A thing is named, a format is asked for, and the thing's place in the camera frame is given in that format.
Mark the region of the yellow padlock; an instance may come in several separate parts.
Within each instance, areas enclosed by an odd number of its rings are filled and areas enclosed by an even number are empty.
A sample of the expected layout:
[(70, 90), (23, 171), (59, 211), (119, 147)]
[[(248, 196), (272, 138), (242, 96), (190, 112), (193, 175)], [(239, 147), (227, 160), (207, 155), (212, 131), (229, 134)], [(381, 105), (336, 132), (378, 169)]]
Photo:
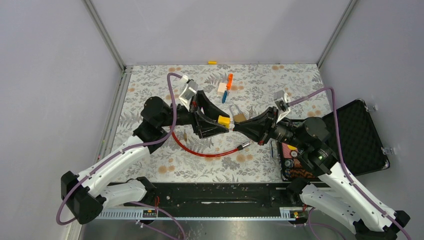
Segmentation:
[(226, 127), (227, 129), (229, 129), (230, 128), (231, 119), (229, 117), (225, 117), (225, 116), (219, 115), (218, 116), (218, 119), (217, 119), (217, 123), (220, 124), (220, 125), (222, 125), (222, 126), (224, 126), (224, 127)]

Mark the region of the long shackle brass padlock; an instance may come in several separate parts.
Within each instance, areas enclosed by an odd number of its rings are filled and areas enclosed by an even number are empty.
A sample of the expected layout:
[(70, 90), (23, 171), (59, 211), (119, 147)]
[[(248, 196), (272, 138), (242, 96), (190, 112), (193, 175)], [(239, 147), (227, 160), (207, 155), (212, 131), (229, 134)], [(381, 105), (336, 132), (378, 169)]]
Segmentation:
[(230, 105), (229, 110), (235, 123), (241, 123), (247, 120), (243, 111), (236, 104)]

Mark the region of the small brass padlock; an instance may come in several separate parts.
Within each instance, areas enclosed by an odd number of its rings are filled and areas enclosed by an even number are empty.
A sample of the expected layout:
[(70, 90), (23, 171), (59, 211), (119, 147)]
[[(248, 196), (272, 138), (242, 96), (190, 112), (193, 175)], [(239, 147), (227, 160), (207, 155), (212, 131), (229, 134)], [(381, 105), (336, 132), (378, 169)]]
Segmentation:
[(185, 130), (183, 132), (183, 139), (184, 139), (185, 142), (188, 141), (188, 135), (187, 135), (187, 132)]

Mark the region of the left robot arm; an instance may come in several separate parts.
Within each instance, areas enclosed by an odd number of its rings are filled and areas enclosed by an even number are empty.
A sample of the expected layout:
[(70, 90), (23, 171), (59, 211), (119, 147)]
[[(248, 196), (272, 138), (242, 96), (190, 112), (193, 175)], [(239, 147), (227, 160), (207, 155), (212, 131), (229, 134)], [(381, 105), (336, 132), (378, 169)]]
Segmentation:
[(106, 208), (130, 202), (152, 204), (154, 186), (145, 177), (115, 185), (111, 182), (134, 162), (158, 150), (176, 126), (190, 125), (201, 139), (229, 132), (219, 119), (230, 116), (215, 106), (204, 91), (198, 91), (188, 103), (186, 108), (181, 104), (167, 104), (158, 96), (148, 98), (141, 111), (142, 122), (126, 142), (86, 170), (62, 175), (61, 206), (67, 207), (74, 220), (84, 225)]

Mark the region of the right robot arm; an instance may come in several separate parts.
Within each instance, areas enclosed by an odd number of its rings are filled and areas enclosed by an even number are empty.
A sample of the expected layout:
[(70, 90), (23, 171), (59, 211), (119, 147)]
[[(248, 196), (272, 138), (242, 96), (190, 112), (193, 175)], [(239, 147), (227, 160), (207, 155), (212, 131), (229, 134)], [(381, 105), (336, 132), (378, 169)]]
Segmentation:
[(279, 117), (270, 107), (252, 119), (237, 122), (234, 131), (259, 145), (275, 140), (298, 150), (297, 159), (314, 177), (331, 187), (338, 198), (321, 192), (307, 179), (296, 178), (287, 188), (287, 201), (293, 206), (304, 203), (320, 210), (349, 229), (358, 240), (395, 240), (405, 231), (410, 216), (393, 210), (377, 199), (347, 169), (341, 157), (326, 141), (330, 136), (320, 117), (292, 123)]

